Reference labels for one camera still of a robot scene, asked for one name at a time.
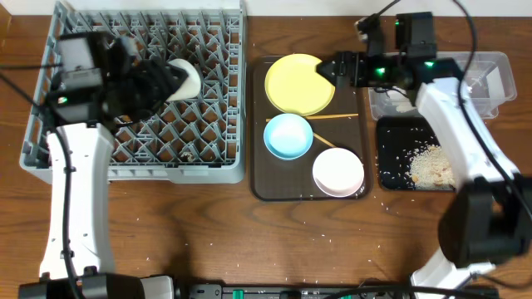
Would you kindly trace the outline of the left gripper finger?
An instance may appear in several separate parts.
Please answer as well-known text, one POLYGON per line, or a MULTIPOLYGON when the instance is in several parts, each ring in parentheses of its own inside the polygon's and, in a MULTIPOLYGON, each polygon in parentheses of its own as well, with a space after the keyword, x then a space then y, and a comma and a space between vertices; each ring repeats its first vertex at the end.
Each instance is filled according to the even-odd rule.
POLYGON ((177 87, 174 91, 172 91, 168 95, 168 97, 166 98, 165 101, 166 102, 173 102, 173 101, 183 100, 184 99, 183 89, 184 89, 184 86, 180 85, 179 87, 177 87))
POLYGON ((177 83, 184 83, 185 80, 189 77, 187 71, 184 68, 180 66, 175 66, 173 64, 170 64, 169 62, 166 63, 166 69, 170 72, 170 74, 173 76, 177 83))

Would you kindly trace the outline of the white plastic cup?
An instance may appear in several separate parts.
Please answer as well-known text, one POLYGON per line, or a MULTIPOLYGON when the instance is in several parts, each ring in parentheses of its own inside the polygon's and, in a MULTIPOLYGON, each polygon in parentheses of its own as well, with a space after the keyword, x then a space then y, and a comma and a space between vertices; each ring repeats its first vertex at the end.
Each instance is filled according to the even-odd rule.
POLYGON ((189 77, 185 80, 184 83, 179 83, 179 85, 183 85, 183 100, 191 100, 194 99, 201 91, 202 88, 202 79, 200 77, 199 72, 196 70, 196 68, 188 61, 184 59, 174 59, 172 61, 168 61, 170 64, 173 64, 175 66, 180 66, 184 68, 189 77))

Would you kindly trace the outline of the rice and food scraps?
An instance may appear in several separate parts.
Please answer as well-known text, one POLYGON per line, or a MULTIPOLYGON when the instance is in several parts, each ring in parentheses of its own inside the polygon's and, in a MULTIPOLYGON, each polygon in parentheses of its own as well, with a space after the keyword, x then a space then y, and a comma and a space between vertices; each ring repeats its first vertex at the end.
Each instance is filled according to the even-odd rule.
POLYGON ((408 162, 406 175, 414 189, 452 190, 455 187, 451 164, 439 145, 414 149, 408 162))

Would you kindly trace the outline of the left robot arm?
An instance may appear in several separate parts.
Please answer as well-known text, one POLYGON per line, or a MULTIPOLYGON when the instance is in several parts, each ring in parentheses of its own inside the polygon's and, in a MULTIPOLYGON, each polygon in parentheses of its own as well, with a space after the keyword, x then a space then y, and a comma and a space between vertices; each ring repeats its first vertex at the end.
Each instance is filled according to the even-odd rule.
POLYGON ((129 37, 104 32, 60 36, 61 57, 44 101, 52 161, 52 204, 39 279, 21 298, 174 298, 172 277, 139 278, 115 270, 108 220, 108 169, 118 118, 148 120, 169 101, 202 87, 183 59, 143 59, 129 37))

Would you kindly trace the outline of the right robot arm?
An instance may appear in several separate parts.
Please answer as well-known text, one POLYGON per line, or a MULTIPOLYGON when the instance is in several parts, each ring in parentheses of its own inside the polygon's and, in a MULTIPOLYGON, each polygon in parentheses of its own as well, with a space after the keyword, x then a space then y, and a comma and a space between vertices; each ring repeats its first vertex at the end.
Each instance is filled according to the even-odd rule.
POLYGON ((438 225, 439 247, 412 273, 412 298, 463 298, 465 285, 495 266, 527 253, 531 245, 531 180, 492 138, 464 84, 466 68, 437 56, 430 12, 396 17, 395 55, 385 53, 378 14, 356 28, 365 51, 339 52, 317 66, 337 85, 392 89, 427 121, 451 164, 456 197, 438 225))

